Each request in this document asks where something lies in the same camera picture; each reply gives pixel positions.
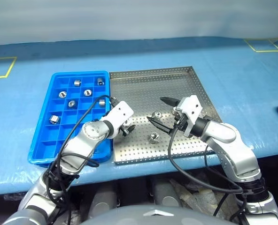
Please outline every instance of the metal nut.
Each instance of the metal nut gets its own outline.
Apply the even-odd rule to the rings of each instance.
[[[153,117],[154,119],[160,119],[160,118],[162,118],[162,113],[161,113],[160,111],[154,111],[154,112],[152,113],[152,117]]]
[[[151,144],[157,144],[159,143],[159,140],[160,140],[160,136],[156,132],[151,133],[151,135],[148,137],[148,141]]]
[[[105,85],[104,81],[102,78],[97,78],[97,85],[98,86],[102,86],[102,85]]]
[[[57,124],[60,122],[60,117],[58,116],[55,116],[55,115],[52,115],[50,118],[49,118],[49,122],[51,124]]]
[[[76,108],[77,102],[75,100],[71,100],[68,102],[68,108]]]
[[[80,80],[75,80],[74,81],[74,86],[80,86],[81,85],[81,81]]]
[[[67,92],[65,92],[65,91],[61,91],[60,93],[59,93],[59,97],[60,98],[65,98],[67,96]]]
[[[100,99],[99,103],[100,107],[104,107],[106,105],[106,101],[104,99]]]
[[[86,97],[91,96],[92,95],[92,91],[90,89],[86,89],[86,90],[84,90],[84,95]]]

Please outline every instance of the perforated metal tray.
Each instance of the perforated metal tray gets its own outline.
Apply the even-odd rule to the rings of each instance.
[[[135,112],[130,119],[130,122],[136,125],[135,130],[126,137],[120,135],[114,139],[116,164],[167,158],[170,137],[156,129],[146,118],[158,110],[162,113],[160,120],[170,127],[173,126],[172,107],[163,103],[160,97],[181,99],[197,95],[203,107],[201,115],[221,121],[192,67],[112,72],[110,86],[111,96],[124,100]],[[148,137],[152,132],[160,135],[159,143],[149,143]],[[205,148],[206,144],[198,138],[186,138],[178,132],[171,153],[177,157],[195,156],[201,154]]]

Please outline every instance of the white wall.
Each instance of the white wall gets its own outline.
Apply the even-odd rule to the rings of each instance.
[[[278,0],[0,0],[0,45],[187,36],[278,37]]]

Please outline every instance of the blue plastic tray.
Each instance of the blue plastic tray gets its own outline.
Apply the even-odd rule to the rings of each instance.
[[[104,85],[97,85],[97,78],[103,78]],[[79,87],[74,86],[75,80],[81,80]],[[91,89],[90,97],[84,96],[84,90]],[[59,93],[66,91],[66,98],[59,98]],[[90,107],[92,102],[101,95],[110,95],[109,74],[106,71],[56,73],[52,76],[47,94],[42,106],[37,128],[28,154],[28,161],[32,164],[46,166],[58,154],[65,138],[72,130],[78,119]],[[68,102],[76,100],[77,108],[68,108]],[[77,127],[73,136],[77,135],[85,122],[100,119],[110,110],[110,103],[106,101],[105,107],[97,103],[91,112]],[[58,124],[51,124],[51,115],[60,117]],[[112,141],[106,139],[94,151],[92,159],[104,162],[111,157]]]

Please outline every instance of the yellow tape line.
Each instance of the yellow tape line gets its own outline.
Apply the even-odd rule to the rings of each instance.
[[[253,49],[254,52],[256,53],[278,53],[278,46],[272,42],[272,40],[278,40],[278,38],[270,38],[270,39],[244,39],[244,42],[251,48]],[[248,41],[269,41],[272,43],[277,50],[256,50]]]
[[[12,61],[11,65],[9,66],[7,73],[5,75],[3,75],[3,76],[0,76],[0,78],[7,78],[8,77],[9,73],[11,72],[11,70],[12,70],[12,68],[13,68],[16,60],[17,60],[17,57],[16,56],[13,56],[13,57],[0,57],[0,60],[8,60],[8,59],[14,59],[14,60]]]

